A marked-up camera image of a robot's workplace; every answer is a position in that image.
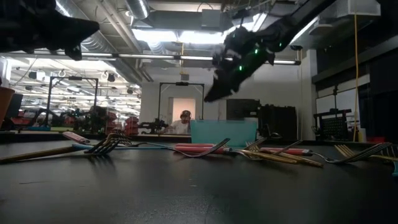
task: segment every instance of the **whiteboard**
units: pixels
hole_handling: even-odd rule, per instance
[[[341,93],[337,93],[337,108],[339,110],[348,110],[351,109],[351,113],[347,113],[347,121],[354,121],[354,112],[355,112],[355,89],[342,91]],[[357,125],[359,125],[360,117],[359,117],[359,101],[357,101],[356,105],[356,115],[357,115]],[[354,126],[354,123],[348,123],[348,127]]]
[[[335,96],[329,95],[317,99],[317,113],[326,113],[335,108]]]

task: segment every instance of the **teal container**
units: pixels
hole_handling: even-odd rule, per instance
[[[217,144],[226,138],[231,147],[245,147],[246,142],[256,140],[255,121],[191,120],[192,143]]]

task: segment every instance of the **person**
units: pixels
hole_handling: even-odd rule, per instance
[[[185,110],[180,115],[180,120],[174,121],[170,124],[167,128],[162,130],[160,133],[173,133],[173,134],[190,134],[191,127],[190,127],[190,120],[191,120],[191,112]]]

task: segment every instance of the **doorway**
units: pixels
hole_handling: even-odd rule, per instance
[[[195,119],[196,100],[193,98],[172,98],[172,122],[180,119],[181,112],[189,110],[191,118]]]

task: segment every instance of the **table surface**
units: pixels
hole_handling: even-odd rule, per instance
[[[3,144],[0,157],[71,143]],[[306,148],[339,157],[332,147]],[[161,150],[95,159],[74,154],[82,152],[0,166],[0,223],[386,223],[396,217],[393,167],[376,162],[321,169]]]

